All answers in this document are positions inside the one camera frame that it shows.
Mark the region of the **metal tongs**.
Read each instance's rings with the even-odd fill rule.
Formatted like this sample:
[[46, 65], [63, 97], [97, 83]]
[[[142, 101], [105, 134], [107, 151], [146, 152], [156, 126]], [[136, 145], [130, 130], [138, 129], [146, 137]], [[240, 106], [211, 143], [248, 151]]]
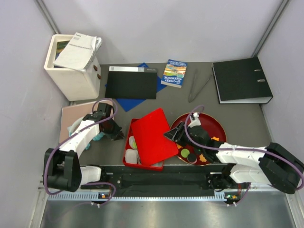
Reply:
[[200, 92], [203, 90], [203, 88], [207, 85], [207, 83], [213, 77], [213, 74], [211, 74], [206, 79], [206, 81], [201, 85], [201, 87], [199, 88], [199, 90], [197, 92], [195, 92], [195, 85], [196, 85], [196, 81], [197, 81], [197, 78], [198, 78], [198, 74], [199, 74], [199, 72], [196, 69], [195, 72], [194, 72], [194, 77], [193, 77], [193, 80], [192, 80], [192, 83], [191, 83], [190, 93], [189, 93], [189, 96], [188, 96], [188, 102], [189, 103], [193, 102], [196, 99], [196, 97], [200, 94]]

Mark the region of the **red cookie box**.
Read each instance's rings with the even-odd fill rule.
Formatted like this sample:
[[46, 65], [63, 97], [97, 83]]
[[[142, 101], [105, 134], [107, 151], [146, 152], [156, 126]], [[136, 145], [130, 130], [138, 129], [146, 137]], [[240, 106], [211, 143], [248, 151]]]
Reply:
[[166, 142], [163, 133], [169, 130], [169, 124], [165, 117], [159, 119], [157, 123], [147, 123], [146, 118], [141, 118], [139, 123], [131, 120], [127, 135], [123, 164], [127, 167], [146, 169], [152, 171], [162, 171], [164, 160], [168, 158], [168, 152], [164, 146], [170, 144]]

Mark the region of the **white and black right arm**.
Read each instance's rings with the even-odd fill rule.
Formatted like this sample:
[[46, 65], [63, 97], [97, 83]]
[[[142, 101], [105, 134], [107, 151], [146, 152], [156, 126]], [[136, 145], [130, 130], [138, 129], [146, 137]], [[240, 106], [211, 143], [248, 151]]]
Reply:
[[238, 183], [261, 183], [294, 194], [304, 186], [304, 164], [278, 143], [266, 147], [244, 147], [212, 139], [201, 124], [180, 122], [164, 136], [180, 146], [201, 151], [210, 163], [225, 164], [222, 183], [233, 188]]

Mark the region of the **red box lid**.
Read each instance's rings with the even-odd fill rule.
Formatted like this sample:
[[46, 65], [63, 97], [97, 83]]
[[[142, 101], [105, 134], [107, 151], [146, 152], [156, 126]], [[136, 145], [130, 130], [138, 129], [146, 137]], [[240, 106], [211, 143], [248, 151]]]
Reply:
[[176, 143], [164, 136], [170, 127], [163, 109], [134, 121], [131, 130], [142, 165], [152, 166], [178, 154]]

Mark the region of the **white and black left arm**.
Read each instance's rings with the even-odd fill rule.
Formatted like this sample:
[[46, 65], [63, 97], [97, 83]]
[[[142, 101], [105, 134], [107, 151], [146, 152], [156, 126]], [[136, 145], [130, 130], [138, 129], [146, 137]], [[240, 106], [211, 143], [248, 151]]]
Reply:
[[102, 174], [98, 165], [82, 167], [79, 157], [88, 144], [99, 134], [112, 141], [124, 138], [122, 128], [115, 122], [117, 104], [109, 104], [108, 99], [96, 101], [92, 111], [86, 114], [71, 135], [58, 144], [54, 149], [45, 152], [43, 185], [48, 194], [49, 188], [75, 192], [83, 185], [95, 185], [103, 188], [107, 185], [108, 177]]

